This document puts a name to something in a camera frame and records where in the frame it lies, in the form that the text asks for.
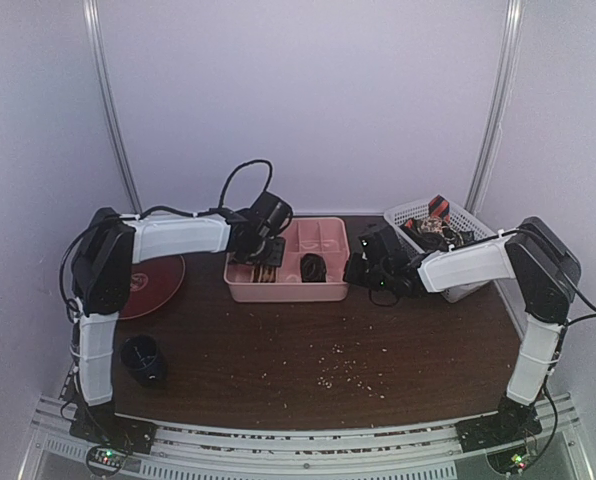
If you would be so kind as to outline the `leopard print tie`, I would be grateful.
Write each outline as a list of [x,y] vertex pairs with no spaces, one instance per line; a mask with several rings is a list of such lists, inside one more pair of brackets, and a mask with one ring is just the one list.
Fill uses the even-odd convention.
[[268,265],[256,265],[252,270],[252,283],[275,283],[277,278],[277,268]]

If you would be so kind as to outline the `pink divided organizer box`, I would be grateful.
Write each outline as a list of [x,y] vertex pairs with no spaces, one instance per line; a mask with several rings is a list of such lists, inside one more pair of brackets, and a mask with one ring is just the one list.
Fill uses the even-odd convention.
[[[282,265],[261,281],[253,266],[225,262],[223,280],[240,303],[336,302],[346,298],[343,280],[350,255],[345,222],[338,217],[296,218],[282,234],[286,240]],[[325,279],[307,282],[301,260],[314,254],[324,260]]]

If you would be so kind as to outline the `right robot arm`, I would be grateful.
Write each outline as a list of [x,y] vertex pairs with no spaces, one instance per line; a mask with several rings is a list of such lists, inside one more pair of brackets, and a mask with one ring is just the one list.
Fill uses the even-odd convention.
[[578,288],[582,268],[576,256],[538,217],[512,230],[458,246],[441,236],[415,256],[402,248],[395,230],[385,227],[361,236],[362,250],[350,255],[345,282],[369,293],[386,291],[395,299],[493,280],[511,279],[521,291],[527,326],[513,372],[493,414],[460,421],[463,449],[476,449],[538,434],[535,403],[547,396],[547,379],[559,361],[569,310],[581,300],[596,318],[594,305]]

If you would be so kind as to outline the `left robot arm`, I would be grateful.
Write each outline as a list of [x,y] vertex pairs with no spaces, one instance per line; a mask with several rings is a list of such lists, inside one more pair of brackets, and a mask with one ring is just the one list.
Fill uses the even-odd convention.
[[133,266],[144,261],[192,253],[226,252],[245,265],[282,263],[282,233],[292,207],[263,191],[246,208],[219,204],[203,212],[155,206],[141,214],[98,209],[71,241],[59,267],[69,281],[59,282],[72,325],[75,362],[75,417],[70,433],[102,445],[126,448],[135,432],[115,414],[112,358],[116,323],[130,296]]

